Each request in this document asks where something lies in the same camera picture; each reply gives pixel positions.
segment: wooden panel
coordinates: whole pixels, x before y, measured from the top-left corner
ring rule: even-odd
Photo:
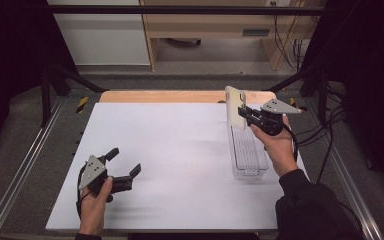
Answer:
[[[272,92],[247,91],[247,103],[266,103],[276,98]],[[217,103],[226,100],[224,91],[107,91],[101,96],[99,102],[122,103]]]

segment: sleeve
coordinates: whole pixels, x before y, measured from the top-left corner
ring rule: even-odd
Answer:
[[[74,240],[102,240],[102,237],[77,233]]]
[[[362,239],[328,187],[312,184],[301,169],[279,182],[284,191],[276,203],[279,240]]]

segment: horizontal bar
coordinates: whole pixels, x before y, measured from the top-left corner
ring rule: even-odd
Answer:
[[[338,14],[325,7],[241,7],[241,6],[133,6],[133,5],[26,5],[30,10],[55,14],[202,14],[202,15],[286,15],[322,16]]]

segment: table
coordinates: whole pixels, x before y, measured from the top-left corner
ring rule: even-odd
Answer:
[[[247,92],[247,105],[258,107],[273,97],[268,92]],[[274,206],[283,195],[278,177],[270,163],[261,181],[234,179],[225,105],[217,103],[224,99],[223,91],[104,93],[46,228],[78,229],[73,207],[78,171],[90,154],[100,156],[120,147],[120,154],[107,163],[109,174],[127,175],[138,163],[142,172],[132,191],[115,194],[107,205],[106,229],[129,233],[276,229]],[[161,112],[168,117],[158,116]],[[300,157],[298,163],[304,169]]]

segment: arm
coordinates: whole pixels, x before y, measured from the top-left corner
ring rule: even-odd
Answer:
[[[286,116],[284,123],[289,126]],[[264,144],[284,191],[276,203],[280,240],[362,239],[333,191],[323,184],[312,184],[298,168],[286,130],[272,137],[254,125],[251,129]]]
[[[82,191],[82,218],[76,240],[101,240],[100,235],[104,228],[105,205],[112,185],[113,178],[108,177],[96,198],[89,194],[87,187]]]

